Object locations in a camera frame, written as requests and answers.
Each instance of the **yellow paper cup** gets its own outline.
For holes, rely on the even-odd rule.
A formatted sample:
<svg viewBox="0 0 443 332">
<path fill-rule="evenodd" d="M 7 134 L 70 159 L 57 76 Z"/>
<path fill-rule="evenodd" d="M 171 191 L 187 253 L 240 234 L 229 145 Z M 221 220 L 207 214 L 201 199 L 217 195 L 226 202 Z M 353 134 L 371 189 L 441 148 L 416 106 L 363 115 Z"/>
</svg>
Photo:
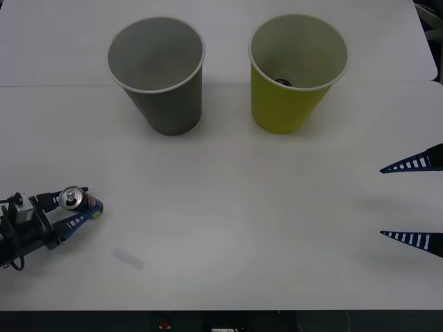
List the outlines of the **yellow paper cup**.
<svg viewBox="0 0 443 332">
<path fill-rule="evenodd" d="M 309 15 L 284 15 L 260 26 L 249 42 L 252 115 L 271 133 L 292 133 L 346 72 L 341 34 Z"/>
</svg>

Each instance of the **white stripe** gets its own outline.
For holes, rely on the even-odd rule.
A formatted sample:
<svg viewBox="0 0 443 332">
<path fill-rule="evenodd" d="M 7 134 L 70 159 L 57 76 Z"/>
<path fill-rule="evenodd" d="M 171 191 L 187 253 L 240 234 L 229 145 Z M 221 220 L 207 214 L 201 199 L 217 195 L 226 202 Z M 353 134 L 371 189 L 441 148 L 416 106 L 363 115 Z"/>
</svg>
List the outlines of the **white stripe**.
<svg viewBox="0 0 443 332">
<path fill-rule="evenodd" d="M 426 243 L 424 244 L 424 249 L 428 250 L 428 244 L 429 244 L 429 239 L 431 238 L 431 236 L 429 234 L 426 235 Z"/>
</svg>

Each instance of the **gray paper cup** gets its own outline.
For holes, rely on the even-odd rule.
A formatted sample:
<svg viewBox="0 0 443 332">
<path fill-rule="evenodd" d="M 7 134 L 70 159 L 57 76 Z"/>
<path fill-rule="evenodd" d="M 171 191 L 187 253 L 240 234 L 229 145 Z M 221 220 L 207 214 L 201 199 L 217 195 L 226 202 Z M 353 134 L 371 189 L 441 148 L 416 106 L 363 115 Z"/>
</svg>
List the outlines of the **gray paper cup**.
<svg viewBox="0 0 443 332">
<path fill-rule="evenodd" d="M 115 36 L 107 68 L 154 130 L 180 135 L 201 117 L 204 57 L 203 38 L 194 28 L 178 19 L 153 17 Z"/>
</svg>

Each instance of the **table surface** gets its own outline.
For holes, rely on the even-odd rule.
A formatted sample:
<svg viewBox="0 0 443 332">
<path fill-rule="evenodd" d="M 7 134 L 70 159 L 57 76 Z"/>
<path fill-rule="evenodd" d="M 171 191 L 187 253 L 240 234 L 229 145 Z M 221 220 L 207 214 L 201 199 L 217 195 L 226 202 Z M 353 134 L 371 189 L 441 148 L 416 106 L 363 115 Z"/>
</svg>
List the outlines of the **table surface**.
<svg viewBox="0 0 443 332">
<path fill-rule="evenodd" d="M 334 24 L 348 42 L 353 77 L 437 75 L 412 0 L 13 0 L 0 11 L 0 86 L 113 84 L 105 68 L 112 37 L 153 16 L 178 17 L 201 32 L 205 82 L 249 82 L 249 37 L 288 12 Z"/>
<path fill-rule="evenodd" d="M 379 173 L 442 142 L 442 91 L 344 79 L 275 136 L 248 84 L 204 84 L 201 122 L 165 137 L 116 86 L 0 88 L 0 197 L 105 205 L 1 271 L 0 310 L 443 309 L 442 259 L 379 234 L 443 231 L 441 174 Z"/>
</svg>

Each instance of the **cup rim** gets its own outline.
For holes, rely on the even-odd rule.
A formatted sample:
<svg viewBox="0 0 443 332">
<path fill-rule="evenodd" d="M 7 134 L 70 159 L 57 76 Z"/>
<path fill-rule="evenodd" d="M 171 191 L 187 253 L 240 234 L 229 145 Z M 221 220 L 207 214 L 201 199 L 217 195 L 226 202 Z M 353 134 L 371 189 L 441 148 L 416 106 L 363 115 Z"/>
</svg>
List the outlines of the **cup rim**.
<svg viewBox="0 0 443 332">
<path fill-rule="evenodd" d="M 164 89 L 160 89 L 160 90 L 140 90 L 140 89 L 135 89 L 135 88 L 132 88 L 132 87 L 130 87 L 130 86 L 127 86 L 126 84 L 123 84 L 122 82 L 120 82 L 120 81 L 117 79 L 117 77 L 114 76 L 114 74 L 112 73 L 112 71 L 111 71 L 111 69 L 110 69 L 110 67 L 109 67 L 109 51 L 110 51 L 110 49 L 111 49 L 111 45 L 112 45 L 112 43 L 114 42 L 115 38 L 117 38 L 117 36 L 118 36 L 122 31 L 124 31 L 124 29 L 130 27 L 130 26 L 133 25 L 133 24 L 136 24 L 136 23 L 138 23 L 138 22 L 142 22 L 142 21 L 146 21 L 146 20 L 148 20 L 148 19 L 173 19 L 173 20 L 175 20 L 175 21 L 181 22 L 181 23 L 183 23 L 183 24 L 189 26 L 191 29 L 193 29 L 194 32 L 199 36 L 199 38 L 200 38 L 200 42 L 201 42 L 201 59 L 200 59 L 200 62 L 199 62 L 199 64 L 198 64 L 198 66 L 196 67 L 196 69 L 195 69 L 195 70 L 194 70 L 189 76 L 187 76 L 187 78 L 184 79 L 183 81 L 181 81 L 181 82 L 179 82 L 179 83 L 177 83 L 177 84 L 175 84 L 175 85 L 173 85 L 173 86 L 169 86 L 168 88 L 164 88 Z M 205 59 L 205 55 L 206 55 L 206 47 L 205 47 L 205 41 L 204 41 L 204 39 L 203 39 L 203 36 L 201 35 L 201 33 L 200 33 L 200 32 L 199 32 L 199 31 L 198 31 L 198 30 L 197 30 L 192 24 L 189 24 L 188 22 L 186 22 L 186 21 L 184 21 L 184 20 L 182 20 L 182 19 L 177 19 L 176 17 L 171 17 L 171 16 L 154 16 L 154 17 L 146 17 L 146 18 L 144 18 L 144 19 L 139 19 L 138 21 L 135 21 L 135 22 L 132 22 L 132 23 L 128 24 L 128 25 L 125 26 L 124 28 L 120 29 L 120 30 L 114 35 L 114 38 L 112 38 L 112 41 L 111 41 L 111 43 L 109 44 L 108 51 L 106 52 L 106 68 L 107 68 L 107 70 L 108 70 L 108 73 L 109 73 L 110 76 L 112 77 L 112 79 L 113 79 L 118 85 L 120 85 L 122 88 L 124 88 L 124 89 L 126 89 L 126 90 L 129 90 L 129 91 L 132 91 L 132 92 L 142 93 L 142 94 L 145 94 L 145 95 L 154 95 L 154 94 L 157 94 L 157 93 L 164 93 L 164 92 L 168 92 L 168 91 L 171 91 L 171 90 L 175 90 L 175 89 L 179 88 L 180 86 L 182 86 L 182 85 L 188 83 L 188 82 L 189 82 L 189 81 L 190 81 L 190 80 L 191 80 L 191 79 L 192 79 L 192 78 L 193 78 L 193 77 L 194 77 L 194 76 L 200 71 L 201 67 L 203 66 L 203 62 L 204 62 L 204 59 Z"/>
<path fill-rule="evenodd" d="M 282 17 L 286 17 L 286 16 L 304 16 L 304 17 L 309 17 L 312 19 L 317 19 L 325 24 L 327 24 L 329 27 L 331 27 L 332 29 L 334 29 L 339 35 L 340 37 L 343 39 L 344 43 L 345 43 L 345 47 L 346 47 L 346 55 L 347 55 L 347 59 L 346 59 L 346 64 L 343 67 L 343 70 L 330 82 L 325 83 L 323 85 L 319 85 L 319 86 L 314 86 L 312 88 L 296 88 L 294 86 L 285 86 L 283 84 L 279 84 L 276 81 L 272 80 L 268 75 L 266 75 L 265 73 L 263 73 L 263 71 L 257 66 L 257 64 L 255 63 L 255 60 L 252 56 L 252 41 L 254 39 L 255 34 L 257 33 L 257 31 L 263 27 L 264 24 L 273 21 L 274 19 L 280 19 Z M 248 45 L 248 53 L 249 53 L 249 59 L 252 63 L 252 65 L 254 66 L 255 70 L 268 82 L 282 88 L 282 89 L 286 89 L 286 90 L 290 90 L 290 91 L 304 91 L 304 92 L 308 92 L 308 91 L 318 91 L 318 90 L 323 90 L 324 88 L 327 88 L 331 85 L 333 85 L 334 83 L 336 83 L 337 81 L 339 81 L 342 76 L 346 73 L 346 70 L 349 66 L 350 63 L 350 51 L 349 51 L 349 47 L 347 46 L 347 42 L 346 39 L 343 36 L 343 33 L 341 33 L 341 31 L 339 29 L 337 29 L 335 26 L 333 26 L 331 23 L 326 22 L 324 19 L 321 19 L 320 17 L 314 16 L 314 15 L 309 15 L 309 14 L 298 14 L 298 13 L 294 13 L 294 14 L 285 14 L 285 15 L 279 15 L 276 17 L 273 17 L 271 19 L 268 19 L 266 22 L 264 22 L 263 24 L 260 24 L 260 26 L 258 28 L 256 28 L 254 30 L 254 32 L 252 33 L 251 37 L 249 38 L 249 45 Z"/>
</svg>

